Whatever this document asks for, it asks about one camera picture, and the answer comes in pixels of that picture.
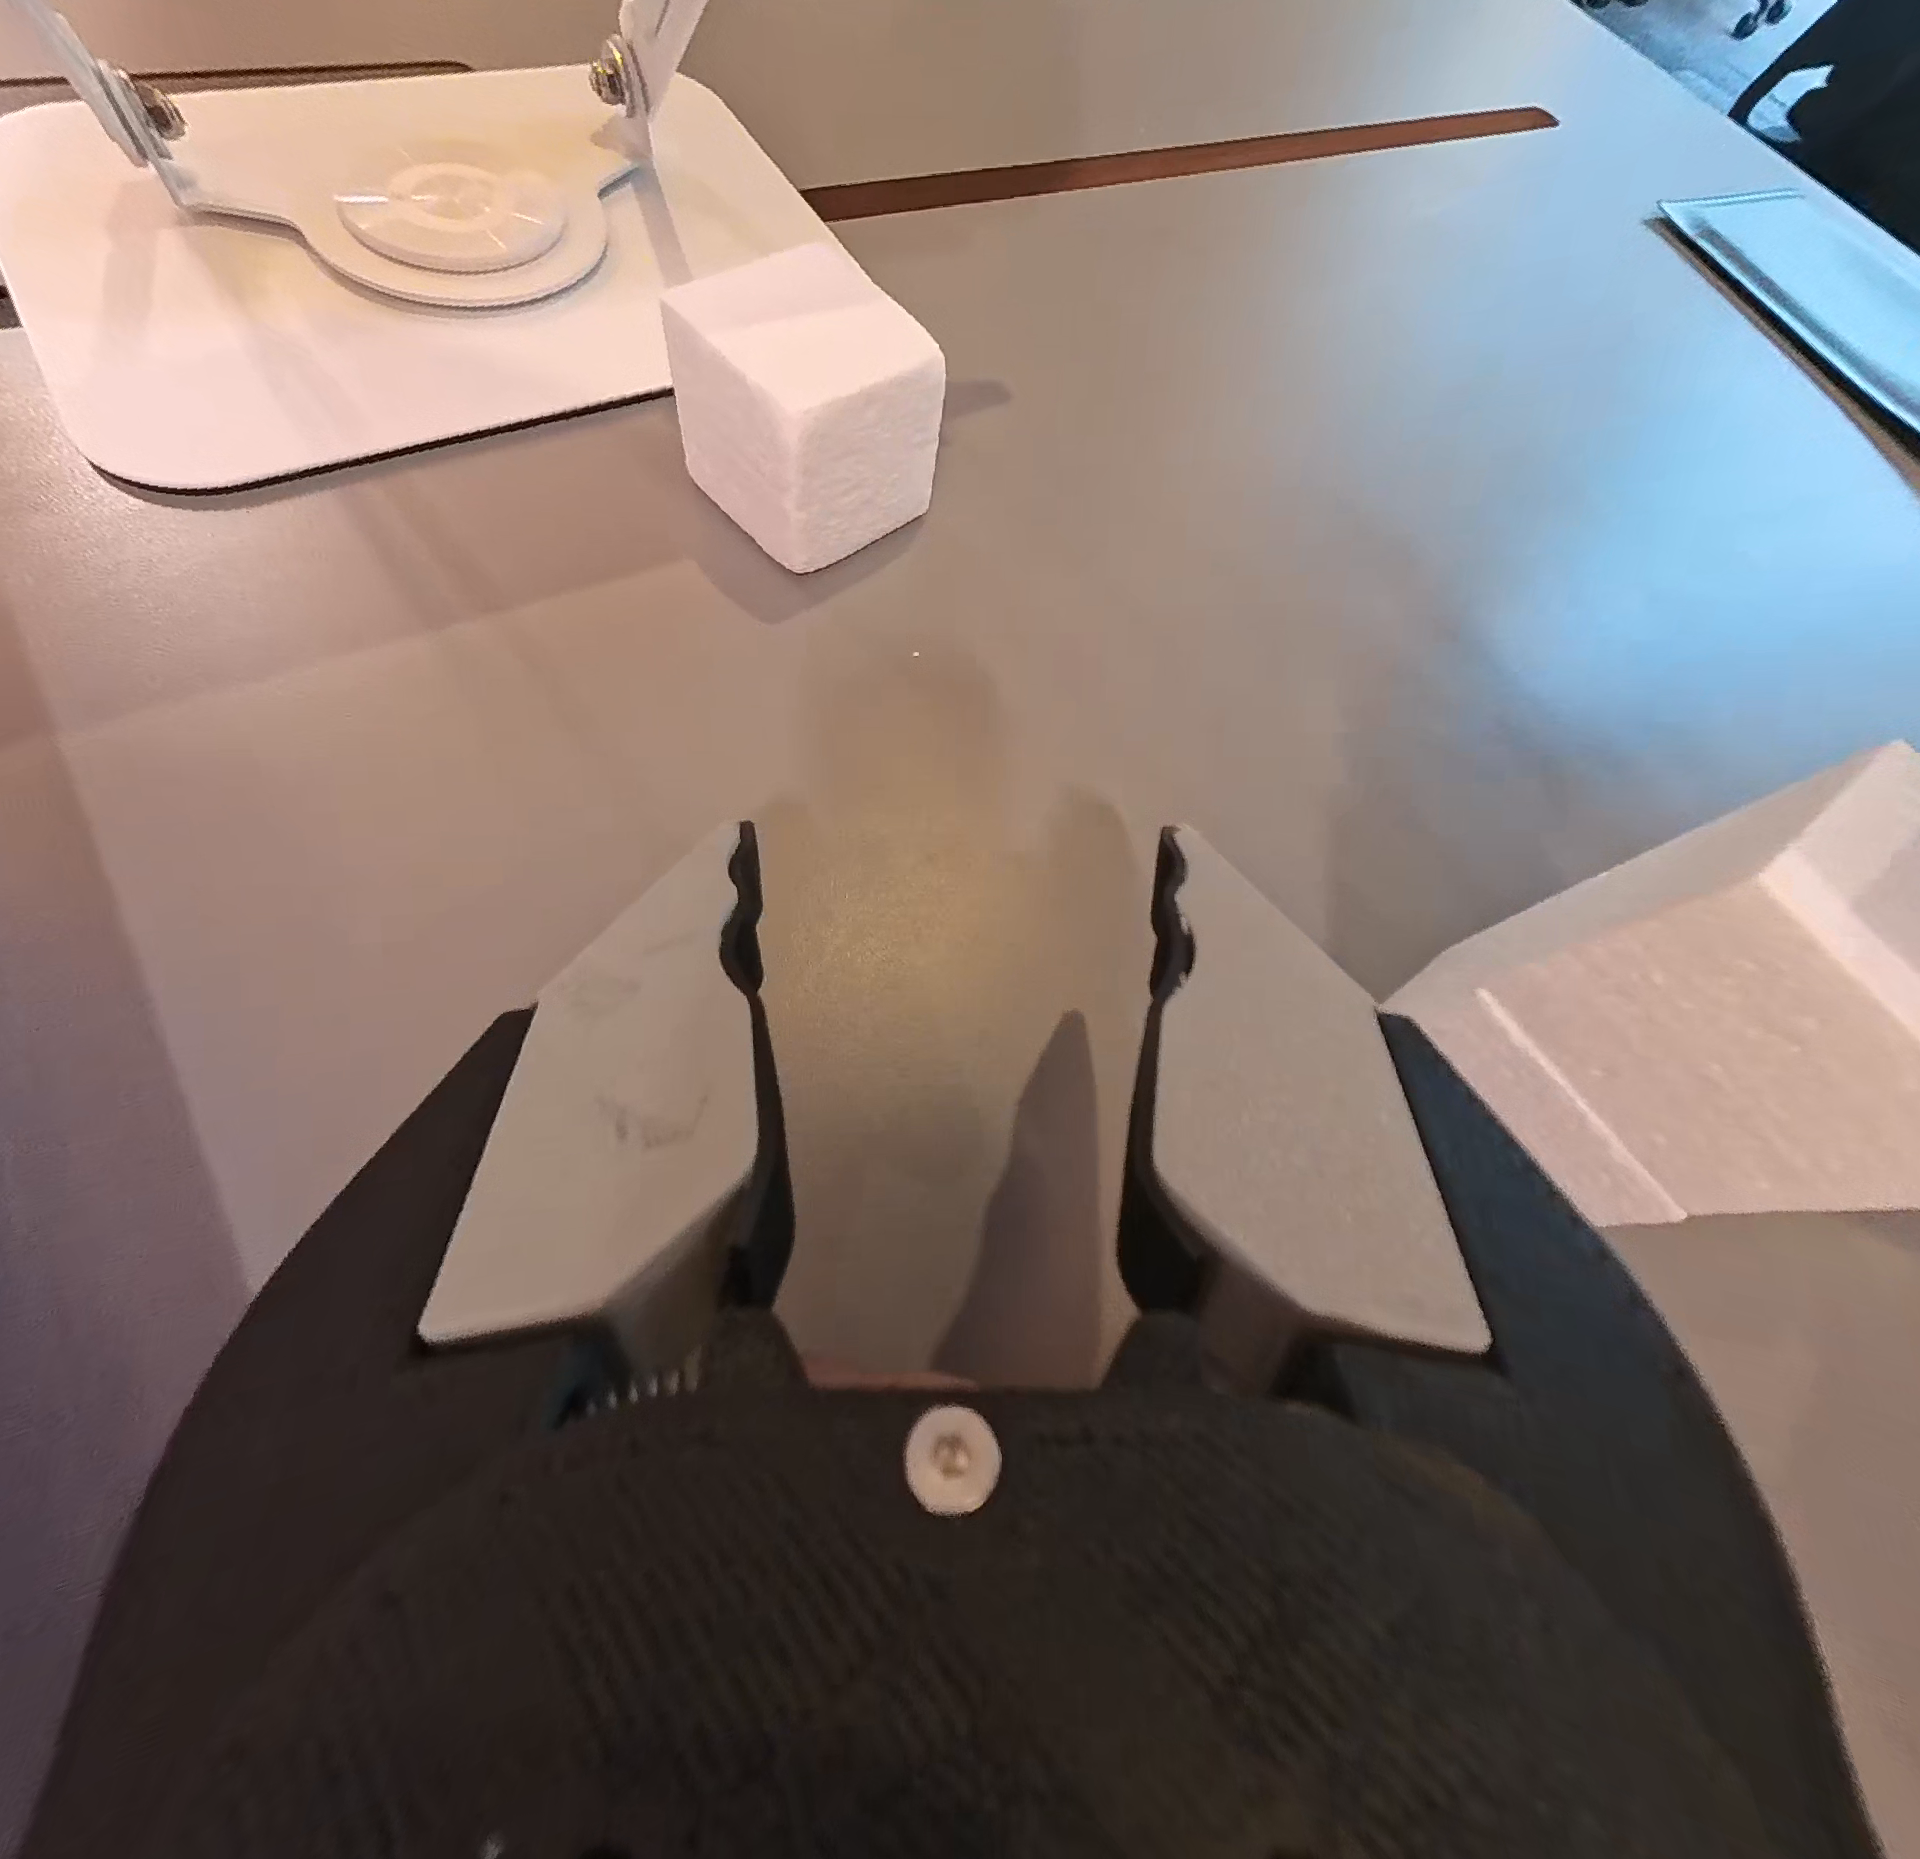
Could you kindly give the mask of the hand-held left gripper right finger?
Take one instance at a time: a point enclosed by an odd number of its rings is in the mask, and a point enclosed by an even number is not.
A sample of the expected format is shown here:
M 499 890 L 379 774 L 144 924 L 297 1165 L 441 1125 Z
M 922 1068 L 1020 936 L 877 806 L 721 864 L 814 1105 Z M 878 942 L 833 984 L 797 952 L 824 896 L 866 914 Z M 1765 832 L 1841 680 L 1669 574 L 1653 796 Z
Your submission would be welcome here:
M 1197 828 L 1162 830 L 1116 1259 L 1235 1391 L 1322 1347 L 1481 1361 L 1476 1281 L 1375 998 Z

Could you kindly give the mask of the grey flat tray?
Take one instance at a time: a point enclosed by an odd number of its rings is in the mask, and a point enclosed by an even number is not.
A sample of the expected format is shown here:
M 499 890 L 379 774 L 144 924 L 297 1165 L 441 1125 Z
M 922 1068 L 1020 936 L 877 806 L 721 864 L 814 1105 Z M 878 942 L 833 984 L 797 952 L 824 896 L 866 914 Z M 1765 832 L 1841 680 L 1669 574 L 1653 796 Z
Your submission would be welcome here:
M 1802 192 L 1669 198 L 1657 214 L 1861 404 L 1917 436 L 1917 254 Z

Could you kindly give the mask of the white stand with wooden board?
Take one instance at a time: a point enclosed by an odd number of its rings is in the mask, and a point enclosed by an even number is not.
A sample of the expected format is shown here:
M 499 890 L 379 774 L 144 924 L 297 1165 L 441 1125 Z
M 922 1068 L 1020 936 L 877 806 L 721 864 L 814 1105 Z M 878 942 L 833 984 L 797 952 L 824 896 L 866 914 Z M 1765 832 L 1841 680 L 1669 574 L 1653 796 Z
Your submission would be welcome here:
M 5 120 L 5 288 L 103 474 L 215 494 L 670 390 L 701 280 L 843 260 L 724 100 L 708 0 L 586 68 L 172 98 L 5 0 L 73 90 Z

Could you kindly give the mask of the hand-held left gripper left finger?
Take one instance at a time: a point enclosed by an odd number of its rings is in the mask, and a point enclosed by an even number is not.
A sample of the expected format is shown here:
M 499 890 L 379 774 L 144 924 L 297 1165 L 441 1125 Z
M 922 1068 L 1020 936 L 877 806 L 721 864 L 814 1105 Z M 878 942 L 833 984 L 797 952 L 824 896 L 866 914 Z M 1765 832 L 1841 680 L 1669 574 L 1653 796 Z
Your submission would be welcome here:
M 425 1343 L 582 1329 L 697 1351 L 771 1309 L 797 1241 L 748 820 L 541 988 L 420 1313 Z

